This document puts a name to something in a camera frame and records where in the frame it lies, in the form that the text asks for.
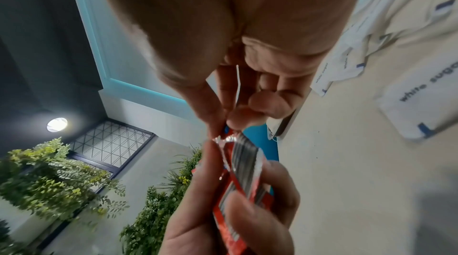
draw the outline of beige tabletop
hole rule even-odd
[[[312,92],[278,139],[301,193],[296,254],[458,254],[458,125],[410,142],[374,102],[445,39],[373,54],[360,77]]]

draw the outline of green plant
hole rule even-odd
[[[74,211],[86,205],[90,212],[108,217],[128,207],[126,201],[111,201],[93,191],[105,187],[124,197],[124,186],[107,171],[67,159],[68,151],[59,138],[9,152],[0,162],[0,196],[21,210],[61,221],[73,220]]]
[[[0,255],[39,255],[40,252],[28,248],[23,243],[10,238],[10,229],[5,220],[0,220]]]
[[[164,238],[166,226],[177,209],[192,179],[192,170],[202,157],[199,148],[193,148],[191,157],[184,156],[179,162],[178,173],[170,171],[168,183],[161,184],[166,192],[149,187],[146,205],[132,225],[126,226],[120,234],[123,253],[127,255],[157,254]]]

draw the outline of recessed light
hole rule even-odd
[[[52,133],[60,132],[64,128],[67,127],[67,120],[63,117],[55,118],[52,121],[48,122],[48,126],[46,127],[48,131]]]

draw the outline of candy wrapper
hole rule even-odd
[[[229,255],[241,255],[248,251],[247,245],[226,221],[225,206],[232,191],[239,191],[247,199],[270,210],[273,197],[270,186],[260,183],[262,164],[266,161],[264,152],[256,147],[245,135],[226,129],[225,134],[216,138],[224,161],[221,187],[216,195],[213,216],[226,245]]]

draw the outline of light bulb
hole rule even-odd
[[[46,127],[48,131],[52,133],[60,132],[64,128],[67,127],[67,120],[63,117],[55,118],[52,121],[48,122],[48,126]]]

